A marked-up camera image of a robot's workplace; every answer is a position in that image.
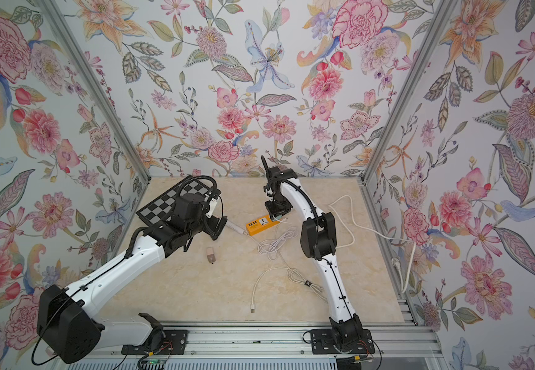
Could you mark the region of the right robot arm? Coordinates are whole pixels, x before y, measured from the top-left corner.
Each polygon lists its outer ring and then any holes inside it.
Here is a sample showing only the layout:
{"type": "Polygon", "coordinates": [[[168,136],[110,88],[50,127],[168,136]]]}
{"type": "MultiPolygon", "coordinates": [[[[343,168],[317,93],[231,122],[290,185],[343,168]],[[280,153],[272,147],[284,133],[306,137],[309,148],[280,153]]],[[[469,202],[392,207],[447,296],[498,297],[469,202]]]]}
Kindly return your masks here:
{"type": "Polygon", "coordinates": [[[335,216],[322,211],[312,201],[292,169],[284,171],[278,166],[269,167],[265,158],[261,162],[267,179],[264,192],[269,197],[265,202],[268,214],[272,220],[281,220],[292,211],[301,216],[301,250],[312,260],[321,277],[333,343],[340,352],[349,352],[363,339],[364,328],[339,271],[335,216]]]}

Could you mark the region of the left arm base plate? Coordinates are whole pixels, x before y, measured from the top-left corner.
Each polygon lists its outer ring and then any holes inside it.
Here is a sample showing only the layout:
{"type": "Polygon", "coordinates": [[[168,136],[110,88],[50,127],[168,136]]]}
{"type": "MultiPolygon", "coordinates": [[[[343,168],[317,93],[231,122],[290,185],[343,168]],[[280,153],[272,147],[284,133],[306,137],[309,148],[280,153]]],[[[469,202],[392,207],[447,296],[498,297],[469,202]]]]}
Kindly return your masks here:
{"type": "Polygon", "coordinates": [[[164,330],[163,333],[153,333],[142,345],[124,345],[122,355],[183,355],[187,345],[189,332],[187,330],[164,330]]]}

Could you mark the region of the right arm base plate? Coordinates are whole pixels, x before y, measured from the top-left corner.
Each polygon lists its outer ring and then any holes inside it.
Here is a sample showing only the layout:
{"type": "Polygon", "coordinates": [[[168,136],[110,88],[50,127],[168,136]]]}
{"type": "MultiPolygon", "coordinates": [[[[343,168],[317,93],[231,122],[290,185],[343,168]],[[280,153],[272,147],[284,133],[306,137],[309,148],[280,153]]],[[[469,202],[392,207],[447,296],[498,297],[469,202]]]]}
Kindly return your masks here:
{"type": "Polygon", "coordinates": [[[333,328],[312,329],[303,340],[311,346],[313,355],[374,355],[377,353],[372,334],[362,329],[358,334],[343,336],[335,334],[333,328]]]}

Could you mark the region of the white pink electric toothbrush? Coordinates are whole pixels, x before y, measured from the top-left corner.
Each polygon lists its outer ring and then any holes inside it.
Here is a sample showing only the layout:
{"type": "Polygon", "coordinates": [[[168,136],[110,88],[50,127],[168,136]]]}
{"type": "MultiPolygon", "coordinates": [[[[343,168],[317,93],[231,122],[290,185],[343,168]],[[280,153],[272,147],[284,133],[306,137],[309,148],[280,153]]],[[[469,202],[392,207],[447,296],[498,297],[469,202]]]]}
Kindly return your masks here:
{"type": "Polygon", "coordinates": [[[231,220],[229,220],[227,223],[226,223],[226,226],[228,228],[230,228],[231,230],[233,231],[236,231],[238,234],[242,234],[242,235],[246,235],[248,236],[248,233],[247,233],[247,230],[236,225],[235,223],[233,223],[231,220]]]}

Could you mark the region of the orange power strip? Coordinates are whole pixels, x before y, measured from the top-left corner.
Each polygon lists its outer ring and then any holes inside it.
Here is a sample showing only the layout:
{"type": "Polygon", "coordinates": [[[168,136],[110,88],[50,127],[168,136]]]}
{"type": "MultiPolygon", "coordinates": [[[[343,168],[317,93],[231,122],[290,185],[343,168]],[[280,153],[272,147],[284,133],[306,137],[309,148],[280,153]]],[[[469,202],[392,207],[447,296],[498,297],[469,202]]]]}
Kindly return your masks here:
{"type": "Polygon", "coordinates": [[[278,220],[275,220],[271,216],[266,215],[246,224],[246,231],[248,235],[255,236],[259,233],[262,233],[270,228],[277,226],[278,224],[278,220]]]}

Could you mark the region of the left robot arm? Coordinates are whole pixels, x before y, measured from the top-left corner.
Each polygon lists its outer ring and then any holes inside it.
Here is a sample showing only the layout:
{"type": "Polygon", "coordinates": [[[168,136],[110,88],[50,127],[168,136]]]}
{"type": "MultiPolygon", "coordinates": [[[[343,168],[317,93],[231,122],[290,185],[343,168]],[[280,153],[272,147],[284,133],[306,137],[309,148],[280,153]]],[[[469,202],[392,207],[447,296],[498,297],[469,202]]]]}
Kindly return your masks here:
{"type": "Polygon", "coordinates": [[[45,342],[66,364],[84,359],[95,349],[119,345],[159,352],[167,336],[150,314],[114,322],[99,313],[144,271],[177,251],[188,251],[196,235],[218,239],[227,223],[226,216],[213,214],[220,195],[213,177],[188,176],[139,209],[136,214],[144,225],[135,230],[122,254],[65,288],[53,285],[42,293],[39,342],[45,342]]]}

